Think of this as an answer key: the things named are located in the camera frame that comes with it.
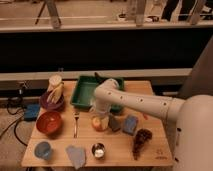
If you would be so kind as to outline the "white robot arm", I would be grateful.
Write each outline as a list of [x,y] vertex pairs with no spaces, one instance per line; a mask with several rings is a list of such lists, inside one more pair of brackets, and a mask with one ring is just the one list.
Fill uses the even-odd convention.
[[113,104],[176,123],[173,171],[213,171],[213,96],[184,100],[129,93],[107,79],[94,90],[93,109],[105,115]]

